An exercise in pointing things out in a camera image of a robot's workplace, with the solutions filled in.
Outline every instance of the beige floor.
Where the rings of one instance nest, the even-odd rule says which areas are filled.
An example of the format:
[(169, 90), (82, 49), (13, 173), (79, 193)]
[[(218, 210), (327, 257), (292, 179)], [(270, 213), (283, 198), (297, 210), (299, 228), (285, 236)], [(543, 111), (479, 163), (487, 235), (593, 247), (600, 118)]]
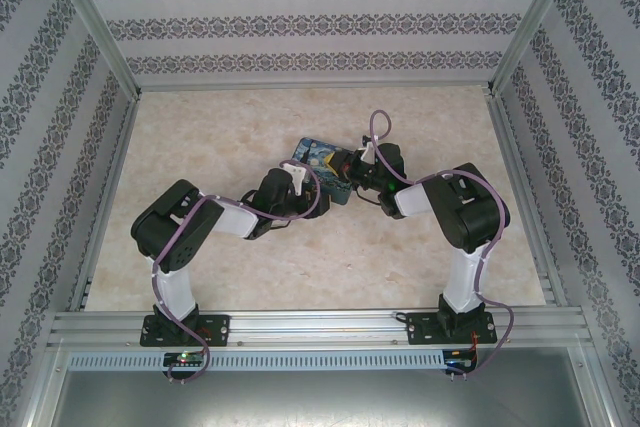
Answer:
[[(543, 304), (482, 91), (442, 87), (144, 94), (87, 310), (150, 310), (149, 266), (129, 229), (175, 180), (240, 198), (301, 137), (358, 147), (376, 108), (393, 119), (388, 141), (400, 144), (410, 178), (471, 161), (498, 189), (512, 223), (492, 255), (485, 294)], [(211, 235), (190, 266), (202, 309), (261, 310), (434, 306), (449, 263), (432, 215), (392, 220), (352, 197), (253, 242)]]

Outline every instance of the patterned wallpaper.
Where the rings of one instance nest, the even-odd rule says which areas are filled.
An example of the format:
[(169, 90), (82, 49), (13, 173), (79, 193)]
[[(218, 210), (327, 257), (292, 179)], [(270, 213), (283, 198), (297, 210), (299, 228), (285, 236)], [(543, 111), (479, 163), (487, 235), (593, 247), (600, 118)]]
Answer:
[(503, 94), (622, 425), (640, 425), (640, 0), (554, 0)]
[(488, 81), (532, 0), (95, 0), (143, 87)]
[(0, 426), (73, 293), (130, 102), (70, 0), (0, 0)]

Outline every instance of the enclosure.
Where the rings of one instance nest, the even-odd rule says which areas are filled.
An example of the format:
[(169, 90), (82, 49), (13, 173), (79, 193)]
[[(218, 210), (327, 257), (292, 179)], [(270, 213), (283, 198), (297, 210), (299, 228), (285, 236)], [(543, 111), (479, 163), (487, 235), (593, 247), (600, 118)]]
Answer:
[[(0, 0), (2, 425), (640, 425), (639, 27), (640, 0)], [(169, 384), (132, 222), (179, 178), (240, 199), (302, 138), (358, 148), (376, 109), (409, 178), (473, 162), (511, 213), (493, 365), (450, 381), (469, 345), (396, 320), (437, 311), (435, 218), (351, 195), (206, 240), (226, 346)]]

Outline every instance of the marble floor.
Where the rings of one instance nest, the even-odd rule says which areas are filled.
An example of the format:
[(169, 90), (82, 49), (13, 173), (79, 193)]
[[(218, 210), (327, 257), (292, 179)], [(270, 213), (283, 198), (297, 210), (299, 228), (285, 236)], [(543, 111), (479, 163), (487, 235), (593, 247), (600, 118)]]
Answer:
[[(429, 87), (145, 93), (87, 310), (151, 309), (150, 268), (129, 229), (177, 179), (240, 198), (301, 137), (359, 147), (377, 108), (391, 115), (386, 140), (400, 145), (410, 178), (470, 161), (494, 185), (512, 222), (492, 254), (485, 295), (544, 304), (481, 88)], [(211, 235), (190, 264), (191, 282), (206, 310), (429, 307), (447, 282), (450, 253), (433, 215), (393, 220), (352, 196), (255, 241)]]

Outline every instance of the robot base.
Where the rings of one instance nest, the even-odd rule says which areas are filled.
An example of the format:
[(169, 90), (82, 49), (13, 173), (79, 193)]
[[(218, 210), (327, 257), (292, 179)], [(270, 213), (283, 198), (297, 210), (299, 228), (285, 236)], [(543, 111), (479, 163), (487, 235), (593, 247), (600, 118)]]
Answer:
[[(169, 320), (156, 305), (153, 315), (147, 315), (142, 324), (142, 347), (192, 347), (200, 343)], [(229, 338), (228, 315), (199, 315), (198, 306), (182, 323), (202, 337), (210, 347), (226, 347)]]
[(473, 333), (478, 344), (498, 341), (493, 316), (484, 303), (462, 314), (455, 313), (440, 294), (438, 312), (398, 313), (396, 319), (407, 326), (409, 345), (470, 344)]

